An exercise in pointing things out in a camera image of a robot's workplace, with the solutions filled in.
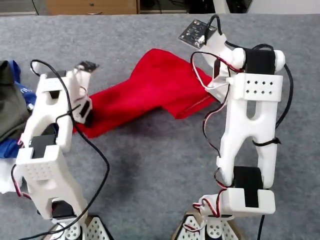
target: red cloth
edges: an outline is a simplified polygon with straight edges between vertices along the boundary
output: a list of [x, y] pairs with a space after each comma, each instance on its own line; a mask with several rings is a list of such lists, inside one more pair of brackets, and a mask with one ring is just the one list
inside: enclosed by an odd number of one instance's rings
[[[198, 72], [205, 84], [211, 81], [202, 70]], [[157, 107], [183, 119], [215, 101], [201, 86], [189, 62], [161, 49], [148, 51], [128, 80], [90, 97], [92, 126], [79, 124], [89, 138]]]

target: gray felt surface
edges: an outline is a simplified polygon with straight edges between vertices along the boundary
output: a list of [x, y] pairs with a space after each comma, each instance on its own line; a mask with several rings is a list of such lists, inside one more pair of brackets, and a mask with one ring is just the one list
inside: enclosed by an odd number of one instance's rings
[[[0, 18], [0, 58], [21, 66], [24, 84], [36, 89], [29, 71], [34, 58], [72, 69], [81, 60], [100, 64], [89, 93], [126, 80], [140, 57], [161, 48], [188, 60], [193, 49], [177, 37], [193, 19], [209, 15], [39, 16]], [[223, 15], [229, 41], [253, 47], [268, 43], [284, 51], [295, 91], [288, 117], [277, 130], [278, 147], [272, 187], [276, 212], [265, 219], [263, 240], [320, 238], [319, 62], [320, 15]], [[209, 67], [199, 60], [206, 71]], [[288, 78], [283, 99], [288, 97]], [[284, 108], [283, 101], [279, 112]], [[116, 240], [168, 240], [184, 212], [203, 194], [216, 193], [212, 173], [216, 153], [202, 135], [208, 107], [183, 120], [162, 109], [94, 138], [108, 156], [107, 184], [90, 209], [98, 213]], [[224, 131], [225, 111], [209, 124], [216, 143]], [[87, 199], [105, 172], [98, 155], [76, 134], [66, 155], [70, 170]], [[237, 165], [254, 166], [257, 153], [246, 142]], [[16, 240], [46, 231], [51, 223], [36, 214], [32, 202], [15, 193], [0, 196], [1, 239]], [[259, 217], [238, 218], [249, 240], [256, 239]]]

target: dark green cloth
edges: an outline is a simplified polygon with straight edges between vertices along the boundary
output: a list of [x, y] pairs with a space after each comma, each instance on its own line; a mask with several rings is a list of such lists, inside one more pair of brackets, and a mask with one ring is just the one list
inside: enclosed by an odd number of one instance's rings
[[7, 61], [0, 61], [0, 142], [19, 138], [30, 113]]

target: wooden cabinet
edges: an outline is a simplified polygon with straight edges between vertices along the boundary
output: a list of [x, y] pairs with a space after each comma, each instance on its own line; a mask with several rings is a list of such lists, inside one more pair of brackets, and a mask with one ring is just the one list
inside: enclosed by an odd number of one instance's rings
[[51, 15], [137, 14], [137, 0], [46, 0]]

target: black zip tie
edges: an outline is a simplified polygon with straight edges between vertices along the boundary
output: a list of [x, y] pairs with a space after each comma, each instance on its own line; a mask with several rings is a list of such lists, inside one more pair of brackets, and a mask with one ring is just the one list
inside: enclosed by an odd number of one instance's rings
[[263, 142], [263, 143], [257, 143], [254, 140], [252, 140], [252, 142], [257, 147], [263, 147], [263, 146], [267, 146], [269, 144], [281, 144], [279, 138], [277, 138], [277, 137], [274, 137], [272, 140], [266, 141], [266, 142]]

